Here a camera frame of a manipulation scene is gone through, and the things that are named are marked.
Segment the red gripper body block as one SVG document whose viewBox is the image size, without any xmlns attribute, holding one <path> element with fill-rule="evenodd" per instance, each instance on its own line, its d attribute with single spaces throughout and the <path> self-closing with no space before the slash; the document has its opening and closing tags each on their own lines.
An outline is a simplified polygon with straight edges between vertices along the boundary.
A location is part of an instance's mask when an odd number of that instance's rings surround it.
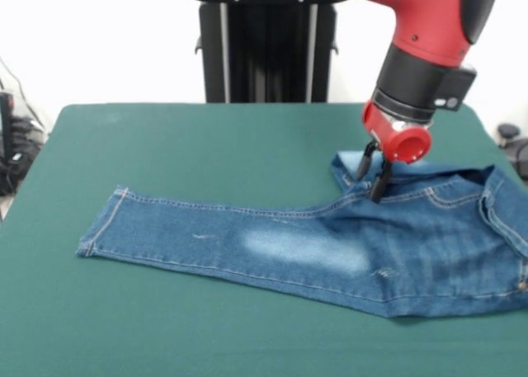
<svg viewBox="0 0 528 377">
<path fill-rule="evenodd" d="M 426 125 L 397 120 L 372 101 L 365 104 L 362 121 L 377 149 L 392 163 L 415 163 L 431 148 L 432 137 Z"/>
</svg>

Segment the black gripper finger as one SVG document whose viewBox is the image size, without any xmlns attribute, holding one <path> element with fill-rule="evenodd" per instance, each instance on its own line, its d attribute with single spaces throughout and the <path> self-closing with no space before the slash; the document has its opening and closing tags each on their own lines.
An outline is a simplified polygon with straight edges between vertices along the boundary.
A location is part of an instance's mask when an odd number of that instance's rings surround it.
<svg viewBox="0 0 528 377">
<path fill-rule="evenodd" d="M 393 164 L 387 158 L 383 158 L 381 172 L 375 177 L 370 189 L 370 199 L 375 203 L 380 202 L 385 193 L 392 175 L 392 166 Z"/>
<path fill-rule="evenodd" d="M 360 163 L 356 170 L 356 177 L 363 178 L 370 170 L 373 153 L 377 150 L 378 143 L 374 140 L 370 141 L 366 146 L 361 157 Z"/>
</svg>

